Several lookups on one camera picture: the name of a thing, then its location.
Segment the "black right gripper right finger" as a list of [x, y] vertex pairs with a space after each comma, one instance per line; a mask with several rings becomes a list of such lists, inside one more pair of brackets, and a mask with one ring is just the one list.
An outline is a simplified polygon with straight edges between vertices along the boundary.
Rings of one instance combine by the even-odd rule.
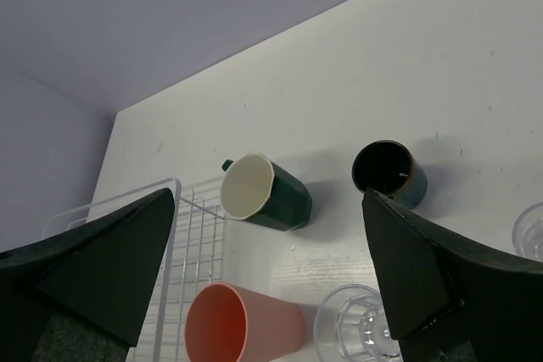
[[405, 361], [540, 361], [542, 264], [475, 242], [368, 189], [367, 243]]

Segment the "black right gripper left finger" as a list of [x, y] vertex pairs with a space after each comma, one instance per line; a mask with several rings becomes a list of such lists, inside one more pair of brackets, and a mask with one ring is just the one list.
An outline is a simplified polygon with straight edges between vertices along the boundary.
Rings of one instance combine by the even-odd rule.
[[124, 361], [170, 238], [168, 188], [1, 254], [3, 361]]

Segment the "large clear glass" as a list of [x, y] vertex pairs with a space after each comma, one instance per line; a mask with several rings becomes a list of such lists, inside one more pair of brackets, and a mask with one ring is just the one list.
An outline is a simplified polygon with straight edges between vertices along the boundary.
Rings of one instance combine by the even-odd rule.
[[380, 293], [363, 285], [337, 287], [323, 299], [314, 319], [313, 342], [322, 362], [402, 360]]

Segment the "pink plastic tumbler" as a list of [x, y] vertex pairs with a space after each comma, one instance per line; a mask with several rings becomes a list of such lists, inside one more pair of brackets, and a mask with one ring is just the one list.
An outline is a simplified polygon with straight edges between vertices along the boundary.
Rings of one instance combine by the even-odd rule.
[[224, 282], [194, 298], [184, 328], [190, 361], [273, 361], [305, 342], [297, 304]]

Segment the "dark green ceramic mug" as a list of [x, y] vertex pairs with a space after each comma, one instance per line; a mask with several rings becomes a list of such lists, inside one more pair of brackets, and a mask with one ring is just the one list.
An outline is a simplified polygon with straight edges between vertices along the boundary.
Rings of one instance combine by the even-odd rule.
[[221, 169], [219, 198], [230, 219], [275, 231], [293, 231], [309, 223], [312, 197], [308, 189], [264, 155], [227, 159]]

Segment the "small clear glass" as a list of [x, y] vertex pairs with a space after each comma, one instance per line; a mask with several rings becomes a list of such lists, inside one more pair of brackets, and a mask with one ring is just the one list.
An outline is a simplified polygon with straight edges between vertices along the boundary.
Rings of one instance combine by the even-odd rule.
[[536, 203], [515, 221], [512, 245], [516, 255], [542, 262], [542, 203]]

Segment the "dark blue ceramic cup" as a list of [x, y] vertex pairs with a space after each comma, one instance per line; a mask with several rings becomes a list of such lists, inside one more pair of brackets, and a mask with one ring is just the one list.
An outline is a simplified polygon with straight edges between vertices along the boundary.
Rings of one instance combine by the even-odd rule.
[[355, 157], [351, 178], [358, 191], [371, 188], [408, 209], [416, 208], [428, 190], [421, 165], [404, 145], [391, 140], [365, 146]]

